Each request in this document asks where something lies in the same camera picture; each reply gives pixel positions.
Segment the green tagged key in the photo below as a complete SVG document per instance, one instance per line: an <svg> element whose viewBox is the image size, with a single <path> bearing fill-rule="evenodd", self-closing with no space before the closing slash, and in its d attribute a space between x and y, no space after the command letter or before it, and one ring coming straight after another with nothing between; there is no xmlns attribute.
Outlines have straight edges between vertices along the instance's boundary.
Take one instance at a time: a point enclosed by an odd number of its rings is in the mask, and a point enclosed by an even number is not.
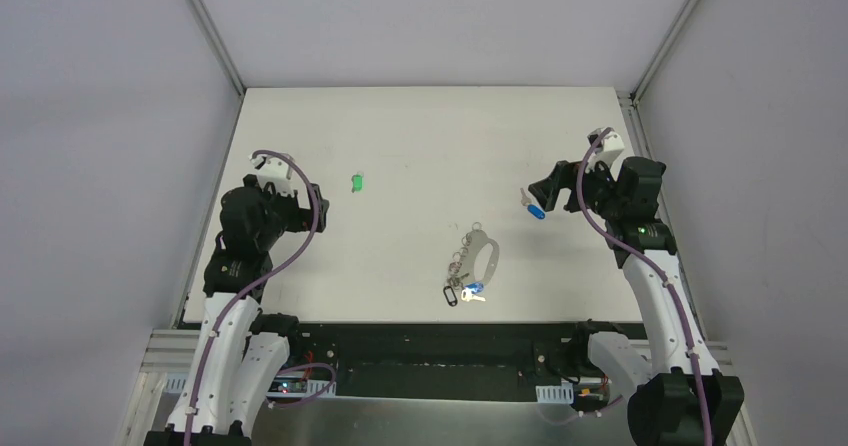
<svg viewBox="0 0 848 446"><path fill-rule="evenodd" d="M364 187L364 174L362 172L357 172L351 177L351 192L358 193L363 190Z"/></svg>

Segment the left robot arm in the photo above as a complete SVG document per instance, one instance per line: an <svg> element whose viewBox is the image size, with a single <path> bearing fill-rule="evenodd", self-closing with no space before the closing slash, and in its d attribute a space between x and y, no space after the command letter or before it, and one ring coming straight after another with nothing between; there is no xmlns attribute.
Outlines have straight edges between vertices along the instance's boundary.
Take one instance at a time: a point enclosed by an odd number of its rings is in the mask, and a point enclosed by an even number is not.
<svg viewBox="0 0 848 446"><path fill-rule="evenodd" d="M299 320L261 308L264 288L280 272L271 249L286 233L309 238L326 227L330 203L308 184L309 205L287 178L248 174L221 198L221 229L203 274L204 316L188 378L161 431L147 445L249 445L277 372L297 368L305 344Z"/></svg>

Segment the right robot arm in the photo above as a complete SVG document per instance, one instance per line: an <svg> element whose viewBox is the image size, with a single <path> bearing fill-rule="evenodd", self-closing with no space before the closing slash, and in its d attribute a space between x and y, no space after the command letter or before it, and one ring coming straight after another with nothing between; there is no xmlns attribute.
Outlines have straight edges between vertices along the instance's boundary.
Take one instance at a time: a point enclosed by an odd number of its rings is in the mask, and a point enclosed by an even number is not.
<svg viewBox="0 0 848 446"><path fill-rule="evenodd" d="M590 375L611 380L627 405L637 445L723 445L744 389L738 377L721 371L679 286L677 243L658 217L665 171L664 163L643 157L626 158L617 175L601 160L559 161L529 185L546 212L566 189L564 210L603 219L594 228L636 297L650 350L644 358L618 326L587 320L547 367L569 381Z"/></svg>

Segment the keyring with keys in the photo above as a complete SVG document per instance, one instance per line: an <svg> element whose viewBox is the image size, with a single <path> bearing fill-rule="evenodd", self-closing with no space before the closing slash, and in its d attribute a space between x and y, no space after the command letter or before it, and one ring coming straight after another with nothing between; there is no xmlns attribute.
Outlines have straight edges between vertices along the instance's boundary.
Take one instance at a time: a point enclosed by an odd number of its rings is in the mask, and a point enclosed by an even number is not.
<svg viewBox="0 0 848 446"><path fill-rule="evenodd" d="M442 295L448 307L459 304L483 303L486 288L497 271L501 255L499 243L483 228L480 222L461 238L447 267Z"/></svg>

